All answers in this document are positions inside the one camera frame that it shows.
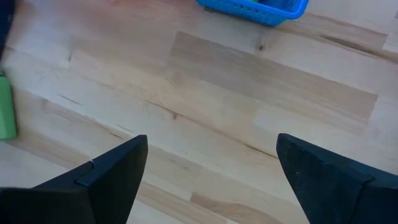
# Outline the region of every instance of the wood grain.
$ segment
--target wood grain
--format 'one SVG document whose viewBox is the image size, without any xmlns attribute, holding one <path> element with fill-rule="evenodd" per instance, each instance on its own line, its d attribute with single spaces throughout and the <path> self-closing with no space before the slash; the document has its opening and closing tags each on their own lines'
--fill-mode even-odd
<svg viewBox="0 0 398 224">
<path fill-rule="evenodd" d="M 279 133 L 398 174 L 397 11 L 310 1 L 271 28 L 195 1 L 19 1 L 2 58 L 19 136 L 0 144 L 0 184 L 146 134 L 129 223 L 307 224 Z"/>
</svg>

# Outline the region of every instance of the green block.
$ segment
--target green block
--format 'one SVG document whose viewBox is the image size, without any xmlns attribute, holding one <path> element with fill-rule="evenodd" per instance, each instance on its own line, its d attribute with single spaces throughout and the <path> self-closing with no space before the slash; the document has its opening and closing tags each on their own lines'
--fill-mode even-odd
<svg viewBox="0 0 398 224">
<path fill-rule="evenodd" d="M 0 77 L 0 140 L 17 136 L 11 84 L 6 77 Z"/>
</svg>

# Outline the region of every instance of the blue plastic basket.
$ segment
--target blue plastic basket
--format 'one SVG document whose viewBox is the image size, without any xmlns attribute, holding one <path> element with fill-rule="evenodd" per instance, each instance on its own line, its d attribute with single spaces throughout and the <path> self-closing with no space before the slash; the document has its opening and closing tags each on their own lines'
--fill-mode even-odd
<svg viewBox="0 0 398 224">
<path fill-rule="evenodd" d="M 252 21 L 277 26 L 286 19 L 297 19 L 307 7 L 308 0 L 265 0 L 261 3 L 250 0 L 196 0 L 210 7 Z"/>
</svg>

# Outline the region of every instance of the wooden floor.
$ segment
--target wooden floor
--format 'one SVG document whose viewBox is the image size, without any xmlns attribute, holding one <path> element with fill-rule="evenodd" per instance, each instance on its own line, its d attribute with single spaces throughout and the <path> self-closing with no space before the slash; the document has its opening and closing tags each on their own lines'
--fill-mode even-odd
<svg viewBox="0 0 398 224">
<path fill-rule="evenodd" d="M 194 0 L 21 1 L 2 59 L 19 138 L 1 143 L 0 184 L 147 134 L 130 223 L 308 223 L 279 133 L 398 174 L 397 12 L 310 0 L 273 29 Z"/>
</svg>

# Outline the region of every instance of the dark object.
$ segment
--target dark object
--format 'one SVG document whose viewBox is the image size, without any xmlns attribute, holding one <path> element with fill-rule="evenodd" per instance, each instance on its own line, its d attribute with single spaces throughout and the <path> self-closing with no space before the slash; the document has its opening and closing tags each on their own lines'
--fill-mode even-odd
<svg viewBox="0 0 398 224">
<path fill-rule="evenodd" d="M 33 189 L 0 189 L 0 223 L 126 223 L 147 153 L 138 136 Z"/>
<path fill-rule="evenodd" d="M 288 134 L 277 153 L 311 224 L 398 223 L 398 176 Z"/>
<path fill-rule="evenodd" d="M 15 0 L 0 0 L 0 58 L 6 46 L 15 11 Z"/>
</svg>

